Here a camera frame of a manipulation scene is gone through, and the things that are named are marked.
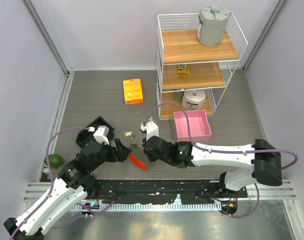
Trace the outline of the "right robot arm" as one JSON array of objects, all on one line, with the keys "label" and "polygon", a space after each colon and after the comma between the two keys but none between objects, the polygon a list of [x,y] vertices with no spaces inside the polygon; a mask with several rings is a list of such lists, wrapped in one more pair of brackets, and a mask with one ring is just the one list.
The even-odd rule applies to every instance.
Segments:
[{"label": "right robot arm", "polygon": [[218,192],[224,197],[251,184],[282,185],[281,154],[264,139],[241,146],[214,146],[189,141],[171,143],[152,136],[143,145],[150,162],[161,160],[184,169],[200,166],[234,167],[220,175]]}]

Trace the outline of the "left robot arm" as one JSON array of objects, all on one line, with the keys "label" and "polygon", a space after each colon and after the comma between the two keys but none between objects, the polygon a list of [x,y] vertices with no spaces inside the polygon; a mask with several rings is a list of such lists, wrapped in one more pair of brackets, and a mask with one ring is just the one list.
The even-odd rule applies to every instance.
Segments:
[{"label": "left robot arm", "polygon": [[124,162],[132,150],[120,139],[115,146],[88,142],[64,165],[50,188],[26,212],[8,218],[4,227],[12,240],[41,240],[54,223],[81,200],[98,196],[100,184],[93,171],[105,162]]}]

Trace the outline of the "metal keyring holder red grip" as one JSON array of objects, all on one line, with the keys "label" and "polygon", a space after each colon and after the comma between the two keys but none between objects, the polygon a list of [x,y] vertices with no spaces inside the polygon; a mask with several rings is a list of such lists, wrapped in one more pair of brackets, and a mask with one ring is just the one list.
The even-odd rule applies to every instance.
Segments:
[{"label": "metal keyring holder red grip", "polygon": [[157,162],[149,161],[147,155],[144,153],[143,146],[131,142],[129,147],[131,149],[131,153],[128,155],[128,157],[135,166],[145,171],[151,171],[157,168]]}]

